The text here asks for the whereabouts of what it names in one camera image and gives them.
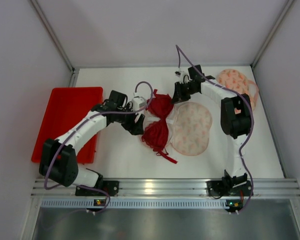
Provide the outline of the red plastic bin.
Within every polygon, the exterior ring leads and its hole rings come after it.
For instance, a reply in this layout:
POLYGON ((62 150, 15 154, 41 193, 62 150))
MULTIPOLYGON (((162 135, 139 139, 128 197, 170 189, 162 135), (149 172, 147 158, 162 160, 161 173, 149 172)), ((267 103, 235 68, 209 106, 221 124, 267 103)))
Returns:
POLYGON ((88 111, 103 102, 103 88, 58 87, 51 91, 41 127, 32 153, 31 161, 40 163, 43 144, 56 139, 78 124, 88 111))

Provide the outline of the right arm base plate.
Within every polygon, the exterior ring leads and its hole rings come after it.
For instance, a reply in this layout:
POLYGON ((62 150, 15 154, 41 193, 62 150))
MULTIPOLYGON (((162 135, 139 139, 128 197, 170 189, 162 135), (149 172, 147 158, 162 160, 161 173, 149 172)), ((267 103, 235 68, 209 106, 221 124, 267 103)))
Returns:
POLYGON ((221 197, 248 197, 252 192, 249 180, 210 180, 206 183, 209 197, 220 199, 221 197))

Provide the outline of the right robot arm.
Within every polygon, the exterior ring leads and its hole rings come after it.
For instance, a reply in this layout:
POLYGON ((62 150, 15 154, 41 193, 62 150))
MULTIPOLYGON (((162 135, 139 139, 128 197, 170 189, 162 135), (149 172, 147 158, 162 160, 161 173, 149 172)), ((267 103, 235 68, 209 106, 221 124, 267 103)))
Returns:
POLYGON ((243 187, 252 193, 253 178, 246 166, 243 148, 253 132, 253 110, 250 96, 235 89, 241 88, 244 81, 234 84, 221 81, 218 77, 205 75, 200 65, 188 68, 187 72, 178 69, 175 74, 179 80, 174 84, 173 104, 186 102, 192 95, 200 93, 220 107, 220 126, 227 136, 227 165, 221 182, 213 184, 210 195, 230 195, 243 187))

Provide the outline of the left aluminium frame post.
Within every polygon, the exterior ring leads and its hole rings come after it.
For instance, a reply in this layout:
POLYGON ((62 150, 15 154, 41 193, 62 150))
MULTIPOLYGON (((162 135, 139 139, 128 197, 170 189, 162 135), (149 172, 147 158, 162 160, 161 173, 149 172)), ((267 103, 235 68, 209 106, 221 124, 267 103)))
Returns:
POLYGON ((75 67, 73 66, 69 57, 67 56, 66 51, 64 50, 59 38, 57 37, 57 34, 55 33, 39 2, 37 0, 29 0, 28 2, 37 14, 40 22, 43 24, 44 29, 46 30, 48 36, 52 40, 52 43, 54 44, 61 58, 63 59, 65 65, 67 66, 69 71, 73 73, 75 71, 75 67))

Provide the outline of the aluminium frame post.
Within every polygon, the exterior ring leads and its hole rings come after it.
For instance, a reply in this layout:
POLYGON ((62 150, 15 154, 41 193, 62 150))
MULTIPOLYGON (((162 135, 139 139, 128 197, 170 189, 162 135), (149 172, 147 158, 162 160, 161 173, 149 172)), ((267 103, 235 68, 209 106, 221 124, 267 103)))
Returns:
POLYGON ((266 35, 266 37, 265 37, 264 41, 262 42, 259 50, 257 51, 255 57, 253 58, 252 63, 250 64, 250 67, 251 67, 252 70, 254 70, 257 67, 258 63, 260 62, 260 60, 263 57, 263 55, 265 54, 267 48, 269 47, 269 45, 271 44, 271 42, 275 38, 279 28, 284 23, 286 17, 288 16, 290 11, 292 10, 295 3, 296 3, 296 0, 286 0, 284 2, 283 7, 279 11, 279 14, 275 18, 275 21, 274 21, 274 23, 272 24, 272 26, 270 28, 270 31, 266 35))
POLYGON ((37 0, 29 0, 28 2, 37 14, 40 22, 43 24, 44 29, 46 30, 48 36, 52 40, 52 43, 54 44, 61 58, 63 59, 65 65, 67 66, 69 71, 73 73, 75 71, 75 67, 73 66, 69 57, 67 56, 66 51, 64 50, 59 38, 57 37, 57 34, 55 33, 39 2, 37 0))

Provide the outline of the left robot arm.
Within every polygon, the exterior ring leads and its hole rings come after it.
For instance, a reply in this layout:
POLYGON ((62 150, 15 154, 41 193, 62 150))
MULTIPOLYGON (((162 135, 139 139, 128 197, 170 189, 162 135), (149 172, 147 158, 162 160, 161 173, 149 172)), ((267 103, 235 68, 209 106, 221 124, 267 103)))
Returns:
POLYGON ((112 123, 121 124, 133 136, 144 133, 145 116, 141 112, 147 100, 137 92, 131 101, 127 98, 121 92, 111 91, 109 98, 95 105, 77 125, 56 139, 47 139, 43 144, 39 173, 64 187, 97 187, 101 174, 79 167, 77 155, 91 138, 112 123))

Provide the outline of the dark red bra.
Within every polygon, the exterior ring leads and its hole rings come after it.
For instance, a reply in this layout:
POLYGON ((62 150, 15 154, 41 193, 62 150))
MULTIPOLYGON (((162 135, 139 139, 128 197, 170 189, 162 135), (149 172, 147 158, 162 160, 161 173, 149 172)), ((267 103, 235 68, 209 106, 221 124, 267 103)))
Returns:
POLYGON ((161 156, 173 164, 178 162, 169 156, 166 150, 169 137, 169 128, 167 119, 172 113, 174 105, 169 94, 159 94, 157 89, 153 91, 153 98, 147 101, 149 106, 146 111, 158 120, 151 122, 145 127, 141 136, 141 141, 150 147, 157 156, 161 156))

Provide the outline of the right aluminium frame post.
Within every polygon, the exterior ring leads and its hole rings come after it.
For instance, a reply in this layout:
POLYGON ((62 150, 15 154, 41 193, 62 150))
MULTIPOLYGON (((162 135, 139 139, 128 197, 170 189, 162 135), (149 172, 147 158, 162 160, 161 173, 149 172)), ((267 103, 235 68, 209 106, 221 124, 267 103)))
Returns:
POLYGON ((257 67, 258 63, 260 62, 260 60, 263 57, 263 55, 265 54, 267 48, 269 47, 269 45, 271 44, 271 42, 275 38, 279 28, 284 23, 286 17, 288 16, 290 11, 292 10, 295 3, 296 3, 296 0, 286 0, 284 2, 283 7, 279 11, 279 14, 275 18, 275 21, 274 21, 274 23, 272 24, 272 26, 270 28, 270 31, 266 35, 266 37, 265 37, 264 41, 262 42, 259 50, 257 51, 255 57, 253 58, 252 63, 250 64, 250 67, 251 67, 252 70, 254 70, 257 67))

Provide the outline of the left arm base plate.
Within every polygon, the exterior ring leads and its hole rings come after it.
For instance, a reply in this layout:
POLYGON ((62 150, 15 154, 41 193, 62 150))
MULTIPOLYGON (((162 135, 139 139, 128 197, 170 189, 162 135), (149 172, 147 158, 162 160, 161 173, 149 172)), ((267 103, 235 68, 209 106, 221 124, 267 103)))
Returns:
POLYGON ((104 180, 99 179, 94 187, 77 186, 75 196, 77 197, 94 197, 106 196, 107 193, 110 197, 115 196, 119 192, 119 181, 117 180, 104 180))

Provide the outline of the aluminium front rail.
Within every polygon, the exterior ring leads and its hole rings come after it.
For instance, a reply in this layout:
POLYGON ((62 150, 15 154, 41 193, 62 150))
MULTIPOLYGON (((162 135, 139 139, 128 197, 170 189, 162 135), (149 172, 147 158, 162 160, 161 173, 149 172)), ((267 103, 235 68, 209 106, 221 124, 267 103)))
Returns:
MULTIPOLYGON (((119 190, 113 198, 186 198, 208 199, 207 182, 209 178, 168 179, 168 178, 116 178, 119 190)), ((249 196, 253 199, 296 199, 300 198, 300 187, 295 179, 289 178, 257 178, 251 184, 249 196)), ((31 191, 32 197, 74 198, 76 185, 58 186, 51 190, 44 188, 44 179, 38 178, 31 191)), ((87 196, 88 198, 104 198, 105 196, 87 196)), ((223 199, 238 199, 240 196, 223 196, 223 199)))

